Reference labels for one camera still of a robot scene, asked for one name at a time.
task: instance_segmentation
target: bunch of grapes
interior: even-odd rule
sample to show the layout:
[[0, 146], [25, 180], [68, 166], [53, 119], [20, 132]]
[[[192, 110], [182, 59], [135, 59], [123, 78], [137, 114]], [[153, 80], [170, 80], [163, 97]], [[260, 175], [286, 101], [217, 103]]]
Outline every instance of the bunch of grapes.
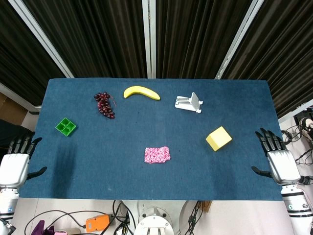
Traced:
[[106, 92], [95, 94], [94, 99], [98, 102], [98, 110], [103, 116], [114, 119], [115, 113], [112, 111], [110, 106], [109, 98], [110, 95]]

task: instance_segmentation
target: green ice cube tray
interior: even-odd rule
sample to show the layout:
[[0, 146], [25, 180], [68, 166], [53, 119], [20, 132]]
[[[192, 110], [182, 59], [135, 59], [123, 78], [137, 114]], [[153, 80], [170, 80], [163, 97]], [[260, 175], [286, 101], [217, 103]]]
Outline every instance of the green ice cube tray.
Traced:
[[59, 124], [55, 127], [55, 129], [60, 131], [65, 136], [69, 136], [69, 134], [72, 133], [75, 128], [76, 125], [68, 120], [66, 117], [63, 118], [63, 120], [60, 121]]

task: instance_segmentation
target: robotic hand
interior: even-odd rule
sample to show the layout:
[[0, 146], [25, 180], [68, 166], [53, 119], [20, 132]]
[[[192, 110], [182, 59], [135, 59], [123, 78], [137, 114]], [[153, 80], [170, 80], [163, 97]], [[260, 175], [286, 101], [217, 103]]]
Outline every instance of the robotic hand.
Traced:
[[274, 133], [263, 128], [261, 131], [263, 135], [259, 132], [255, 133], [268, 160], [270, 172], [259, 170], [255, 166], [251, 168], [258, 175], [273, 178], [277, 184], [282, 186], [281, 195], [291, 218], [294, 234], [313, 235], [313, 214], [304, 192], [296, 187], [300, 174], [293, 155]]
[[19, 198], [18, 189], [26, 180], [42, 175], [47, 167], [28, 174], [29, 161], [35, 147], [42, 138], [31, 142], [32, 136], [19, 137], [12, 140], [8, 153], [4, 155], [0, 165], [0, 235], [11, 235], [15, 227], [10, 224]]

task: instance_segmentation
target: white plastic holder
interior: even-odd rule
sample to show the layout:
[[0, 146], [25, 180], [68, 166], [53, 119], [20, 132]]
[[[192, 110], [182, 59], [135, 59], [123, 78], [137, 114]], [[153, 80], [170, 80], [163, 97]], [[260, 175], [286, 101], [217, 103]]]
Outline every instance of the white plastic holder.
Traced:
[[196, 93], [192, 92], [191, 98], [177, 96], [175, 102], [175, 108], [186, 109], [194, 111], [196, 113], [201, 113], [200, 105], [203, 104], [203, 101], [200, 101]]

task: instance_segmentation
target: yellow banana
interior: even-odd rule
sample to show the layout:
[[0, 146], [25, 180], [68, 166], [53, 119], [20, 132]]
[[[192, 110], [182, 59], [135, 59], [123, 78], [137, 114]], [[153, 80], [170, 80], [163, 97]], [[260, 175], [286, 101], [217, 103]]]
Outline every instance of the yellow banana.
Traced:
[[161, 99], [160, 96], [156, 92], [154, 92], [154, 91], [152, 91], [146, 87], [141, 87], [141, 86], [133, 86], [133, 87], [127, 88], [124, 91], [124, 98], [127, 98], [133, 94], [143, 94], [143, 95], [145, 95], [151, 99], [155, 99], [155, 100]]

